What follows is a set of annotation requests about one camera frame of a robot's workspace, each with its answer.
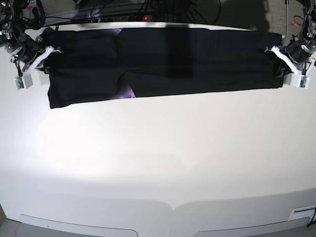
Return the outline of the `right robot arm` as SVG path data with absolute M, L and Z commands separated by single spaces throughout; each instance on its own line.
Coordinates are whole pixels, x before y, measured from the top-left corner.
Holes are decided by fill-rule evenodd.
M 49 40 L 49 31 L 44 31 L 35 39 L 26 33 L 26 30 L 40 30 L 46 20 L 40 0 L 35 1 L 33 18 L 25 17 L 24 10 L 29 3 L 28 0 L 0 2 L 0 46 L 10 54 L 10 61 L 15 65 L 19 77 L 32 69 L 51 74 L 53 69 L 44 54 L 49 49 L 52 53 L 60 52 L 60 47 Z

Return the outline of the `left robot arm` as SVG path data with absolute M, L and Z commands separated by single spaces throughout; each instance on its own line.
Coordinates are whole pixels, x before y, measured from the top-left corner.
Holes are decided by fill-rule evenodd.
M 316 66 L 316 2 L 314 0 L 300 0 L 303 6 L 303 22 L 297 35 L 284 36 L 278 46 L 267 47 L 266 51 L 276 57 L 277 68 L 275 77 L 287 74 L 307 80 L 309 73 Z

